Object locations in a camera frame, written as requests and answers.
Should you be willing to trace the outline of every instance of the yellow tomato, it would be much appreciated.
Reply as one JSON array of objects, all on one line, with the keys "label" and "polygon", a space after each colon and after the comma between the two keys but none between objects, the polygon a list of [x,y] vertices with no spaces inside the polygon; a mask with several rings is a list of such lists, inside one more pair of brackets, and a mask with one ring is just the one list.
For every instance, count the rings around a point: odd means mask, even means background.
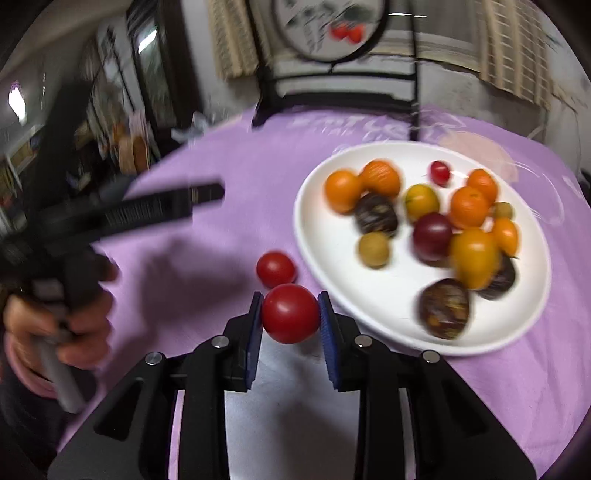
[{"label": "yellow tomato", "polygon": [[486,288],[501,266],[501,252],[490,233],[469,228],[454,236],[450,259],[456,277],[466,288]]},{"label": "yellow tomato", "polygon": [[439,198],[429,185],[422,183],[410,187],[404,196],[408,221],[416,222],[423,215],[439,212]]}]

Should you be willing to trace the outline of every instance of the white plate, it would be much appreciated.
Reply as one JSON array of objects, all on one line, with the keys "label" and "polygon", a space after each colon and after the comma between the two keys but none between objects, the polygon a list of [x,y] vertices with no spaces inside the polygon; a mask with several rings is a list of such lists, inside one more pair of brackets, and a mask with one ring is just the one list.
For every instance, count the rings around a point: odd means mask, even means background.
[{"label": "white plate", "polygon": [[[397,201],[400,226],[392,242],[392,259],[381,270],[363,266],[356,253],[360,233],[353,216],[334,213],[324,198],[324,181],[339,168],[357,172],[374,158],[389,158],[402,172],[402,192]],[[518,279],[503,298],[490,301],[472,294],[470,321],[455,340],[430,335],[415,312],[419,293],[441,278],[447,269],[429,267],[412,253],[412,227],[400,203],[405,190],[429,183],[427,171],[434,160],[451,166],[448,188],[434,187],[441,211],[449,197],[464,185],[475,160],[445,148],[417,142],[379,142],[344,150],[322,162],[300,187],[294,206],[294,229],[302,256],[332,299],[354,318],[386,337],[417,350],[434,349],[443,355],[477,355],[499,349],[523,335],[538,319],[550,292],[550,253],[542,229],[529,207],[506,182],[499,184],[499,201],[510,202],[521,230],[521,247],[515,266]]]}]

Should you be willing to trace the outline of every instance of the person's hand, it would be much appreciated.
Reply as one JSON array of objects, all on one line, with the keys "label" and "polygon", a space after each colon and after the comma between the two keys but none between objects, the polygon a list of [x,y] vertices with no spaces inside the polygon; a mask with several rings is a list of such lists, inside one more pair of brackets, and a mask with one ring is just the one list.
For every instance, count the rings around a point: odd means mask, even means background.
[{"label": "person's hand", "polygon": [[[108,262],[102,280],[114,281],[118,274],[117,266]],[[57,356],[62,363],[88,370],[109,353],[107,338],[111,333],[111,324],[107,315],[112,306],[113,295],[103,290],[93,303],[68,315],[70,330],[78,336],[74,341],[58,346]],[[15,352],[22,364],[44,376],[31,336],[56,335],[58,318],[43,306],[12,295],[4,309],[4,325],[12,335]]]}]

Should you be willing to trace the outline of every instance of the dark purple tomato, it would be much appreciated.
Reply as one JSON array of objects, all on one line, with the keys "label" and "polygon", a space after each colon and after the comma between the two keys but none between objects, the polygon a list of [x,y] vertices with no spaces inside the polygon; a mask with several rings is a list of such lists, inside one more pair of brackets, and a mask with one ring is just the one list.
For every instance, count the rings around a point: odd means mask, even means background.
[{"label": "dark purple tomato", "polygon": [[450,221],[441,213],[423,215],[413,230],[413,247],[420,260],[437,262],[449,255],[453,228]]}]

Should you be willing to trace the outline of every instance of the finger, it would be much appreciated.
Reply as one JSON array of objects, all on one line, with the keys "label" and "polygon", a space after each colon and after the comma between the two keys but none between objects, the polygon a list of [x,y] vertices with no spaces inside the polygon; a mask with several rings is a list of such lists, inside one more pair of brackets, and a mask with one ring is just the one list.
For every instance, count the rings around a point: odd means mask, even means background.
[{"label": "finger", "polygon": [[100,281],[115,281],[119,277],[119,267],[116,263],[112,262],[105,255],[97,254],[99,269],[100,269]]},{"label": "finger", "polygon": [[62,363],[76,368],[90,369],[109,353],[107,337],[110,330],[84,335],[73,342],[61,345],[57,356]]},{"label": "finger", "polygon": [[16,295],[8,299],[4,325],[18,341],[26,343],[31,335],[51,336],[58,331],[57,320],[50,311]]},{"label": "finger", "polygon": [[90,305],[68,316],[70,330],[79,335],[103,330],[109,324],[106,317],[113,303],[113,295],[103,290]]}]

